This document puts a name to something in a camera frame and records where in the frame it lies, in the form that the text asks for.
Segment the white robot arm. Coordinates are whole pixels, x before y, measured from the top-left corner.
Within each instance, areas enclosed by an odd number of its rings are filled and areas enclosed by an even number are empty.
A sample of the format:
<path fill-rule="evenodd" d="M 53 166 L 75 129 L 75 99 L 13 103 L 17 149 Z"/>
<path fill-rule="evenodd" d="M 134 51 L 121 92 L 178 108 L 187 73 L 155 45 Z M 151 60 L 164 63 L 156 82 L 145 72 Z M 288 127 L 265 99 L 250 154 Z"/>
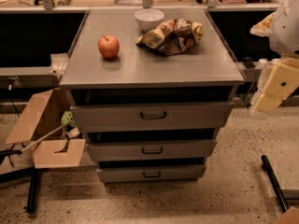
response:
<path fill-rule="evenodd" d="M 284 0 L 250 32 L 268 36 L 270 49 L 280 55 L 263 68 L 250 100 L 250 114 L 264 119 L 299 87 L 299 0 Z"/>

